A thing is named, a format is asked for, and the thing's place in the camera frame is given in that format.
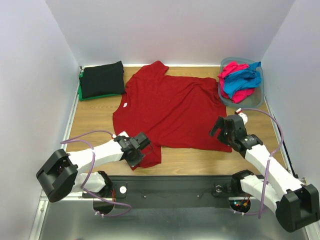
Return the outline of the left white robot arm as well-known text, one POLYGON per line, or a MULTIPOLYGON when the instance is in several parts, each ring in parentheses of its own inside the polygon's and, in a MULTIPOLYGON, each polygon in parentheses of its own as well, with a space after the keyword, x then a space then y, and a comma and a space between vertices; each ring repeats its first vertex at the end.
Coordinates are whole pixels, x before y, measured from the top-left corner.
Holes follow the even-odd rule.
POLYGON ((143 132, 130 137, 123 131, 101 145, 89 144, 85 150, 58 149, 36 173, 36 178, 51 203, 78 192, 107 197, 113 193, 113 183, 104 171, 94 172, 94 167, 122 160, 136 167, 145 156, 142 151, 150 145, 143 132))

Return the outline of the red t-shirt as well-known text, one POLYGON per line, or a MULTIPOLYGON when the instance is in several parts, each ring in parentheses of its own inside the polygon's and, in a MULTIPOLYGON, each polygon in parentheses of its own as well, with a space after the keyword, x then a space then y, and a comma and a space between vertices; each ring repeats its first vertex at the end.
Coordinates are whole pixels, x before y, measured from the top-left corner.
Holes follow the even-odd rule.
POLYGON ((218 117, 227 115, 218 95, 218 82, 211 77, 167 75, 160 61, 143 66, 126 83, 113 127, 118 135, 134 137, 140 132, 151 147, 138 164, 149 168, 162 162, 162 147, 232 152, 231 147, 210 136, 218 117))

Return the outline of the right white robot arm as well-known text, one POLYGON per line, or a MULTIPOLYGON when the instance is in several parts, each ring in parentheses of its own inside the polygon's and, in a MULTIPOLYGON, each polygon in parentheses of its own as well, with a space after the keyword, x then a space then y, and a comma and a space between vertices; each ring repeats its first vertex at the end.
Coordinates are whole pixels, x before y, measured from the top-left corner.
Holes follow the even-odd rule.
POLYGON ((319 191, 291 175, 254 134, 248 134, 248 117, 242 111, 218 117, 210 136, 219 131, 217 139, 251 163, 264 179, 249 170, 232 175, 231 192, 249 194, 268 207, 284 230, 292 233, 320 220, 319 191))

